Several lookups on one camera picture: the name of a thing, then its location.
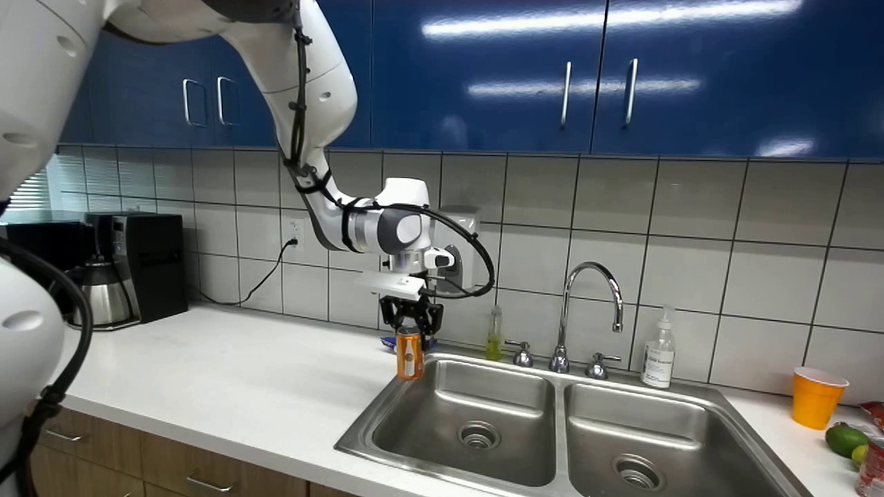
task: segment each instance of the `faucet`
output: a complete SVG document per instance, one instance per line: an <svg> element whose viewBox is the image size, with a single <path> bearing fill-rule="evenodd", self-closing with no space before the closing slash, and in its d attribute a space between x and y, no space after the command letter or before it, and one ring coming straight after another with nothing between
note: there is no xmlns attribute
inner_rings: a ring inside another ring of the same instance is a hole
<svg viewBox="0 0 884 497"><path fill-rule="evenodd" d="M568 305L571 305L573 278L577 278L584 269L594 269L594 270L600 270L600 273L608 278L609 298L612 298L612 324L609 324L609 328L612 328L612 332L622 332L622 328L624 328L624 296L622 296L622 291L619 291L619 281L612 278L612 273L609 273L605 265L600 265L600 262L580 262L580 265L571 269L571 273L564 278L564 307L560 307L560 324L557 324L557 345L555 345L555 354L553 354L553 360L548 360L548 369L555 369L555 374L565 374L565 369L568 369L568 354L565 354Z"/></svg>

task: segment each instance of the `white countertop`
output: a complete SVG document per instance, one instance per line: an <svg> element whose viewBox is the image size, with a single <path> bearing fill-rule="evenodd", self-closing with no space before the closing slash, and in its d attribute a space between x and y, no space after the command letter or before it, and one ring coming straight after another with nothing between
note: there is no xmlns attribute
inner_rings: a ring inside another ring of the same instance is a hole
<svg viewBox="0 0 884 497"><path fill-rule="evenodd" d="M392 374L394 356L372 334L192 307L97 334L65 405L350 495L479 495L334 450ZM855 473L821 432L790 421L785 397L725 397L811 495L855 495Z"/></svg>

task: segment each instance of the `tile backsplash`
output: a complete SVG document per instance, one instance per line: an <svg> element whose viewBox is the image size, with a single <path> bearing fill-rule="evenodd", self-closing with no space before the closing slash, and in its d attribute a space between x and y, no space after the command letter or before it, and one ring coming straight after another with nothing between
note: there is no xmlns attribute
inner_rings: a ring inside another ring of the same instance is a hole
<svg viewBox="0 0 884 497"><path fill-rule="evenodd" d="M330 153L344 194L419 178L437 207L473 207L497 291L449 302L441 342L479 349L492 307L507 340L548 356L560 281L582 260L622 281L624 332L609 332L608 285L582 273L568 356L601 350L640 369L644 340L670 307L676 379L787 393L794 364L851 379L847 400L884 397L884 167L658 157L529 157ZM254 309L380 328L358 285L372 255L327 255L274 150L60 150L55 211L178 212L192 287Z"/></svg>

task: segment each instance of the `faucet handle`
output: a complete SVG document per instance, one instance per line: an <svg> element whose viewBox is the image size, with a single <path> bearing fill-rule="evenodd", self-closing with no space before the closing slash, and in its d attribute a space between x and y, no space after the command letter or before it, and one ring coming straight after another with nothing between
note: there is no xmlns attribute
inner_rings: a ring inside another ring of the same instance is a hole
<svg viewBox="0 0 884 497"><path fill-rule="evenodd" d="M622 360L595 354L595 360L584 367L584 376L589 379L608 379L608 361L622 361Z"/></svg>
<svg viewBox="0 0 884 497"><path fill-rule="evenodd" d="M533 367L533 360L529 360L529 342L511 342L506 340L507 349L519 349L519 354L513 356L513 364L519 367Z"/></svg>

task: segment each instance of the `stainless steel sink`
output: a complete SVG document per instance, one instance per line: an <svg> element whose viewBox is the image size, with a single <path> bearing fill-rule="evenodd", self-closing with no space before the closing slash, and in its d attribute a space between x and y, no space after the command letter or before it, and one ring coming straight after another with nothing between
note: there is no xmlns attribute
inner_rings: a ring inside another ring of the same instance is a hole
<svg viewBox="0 0 884 497"><path fill-rule="evenodd" d="M437 354L336 450L507 495L810 495L711 389L647 389Z"/></svg>

